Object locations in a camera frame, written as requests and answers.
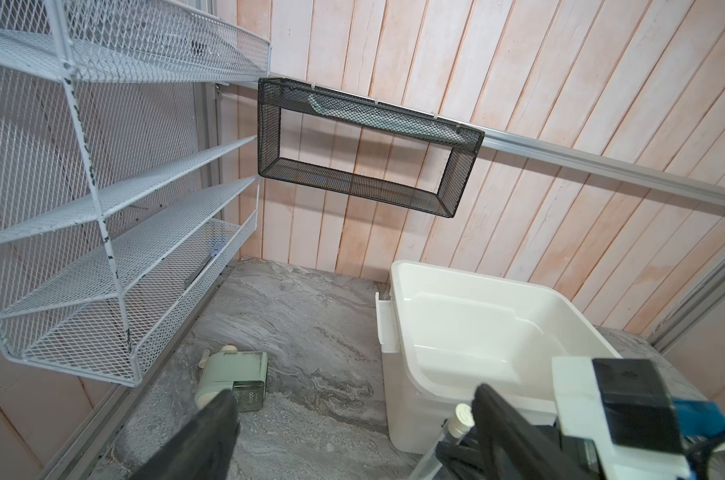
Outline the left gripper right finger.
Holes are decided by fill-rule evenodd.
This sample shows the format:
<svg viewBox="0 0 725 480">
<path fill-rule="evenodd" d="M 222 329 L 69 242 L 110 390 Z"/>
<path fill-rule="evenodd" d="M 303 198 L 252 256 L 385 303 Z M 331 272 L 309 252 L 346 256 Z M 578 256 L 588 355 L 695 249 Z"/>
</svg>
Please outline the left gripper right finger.
<svg viewBox="0 0 725 480">
<path fill-rule="evenodd" d="M 502 478 L 500 453 L 522 479 L 589 478 L 489 385 L 476 388 L 471 409 L 486 479 Z"/>
</svg>

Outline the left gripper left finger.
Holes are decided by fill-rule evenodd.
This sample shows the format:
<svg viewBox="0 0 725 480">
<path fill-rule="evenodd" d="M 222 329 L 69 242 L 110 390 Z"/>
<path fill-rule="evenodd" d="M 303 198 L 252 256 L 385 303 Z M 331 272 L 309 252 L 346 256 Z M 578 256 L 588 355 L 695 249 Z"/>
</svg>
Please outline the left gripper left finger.
<svg viewBox="0 0 725 480">
<path fill-rule="evenodd" d="M 130 479 L 226 479 L 238 436 L 238 400 L 222 390 Z"/>
</svg>

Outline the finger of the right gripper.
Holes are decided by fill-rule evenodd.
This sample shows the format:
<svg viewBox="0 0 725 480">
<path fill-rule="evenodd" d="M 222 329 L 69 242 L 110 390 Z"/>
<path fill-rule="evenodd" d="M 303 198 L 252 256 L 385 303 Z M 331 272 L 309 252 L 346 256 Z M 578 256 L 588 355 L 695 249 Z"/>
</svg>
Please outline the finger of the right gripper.
<svg viewBox="0 0 725 480">
<path fill-rule="evenodd" d="M 454 479 L 486 480 L 484 463 L 477 447 L 438 443 L 435 456 Z"/>
</svg>

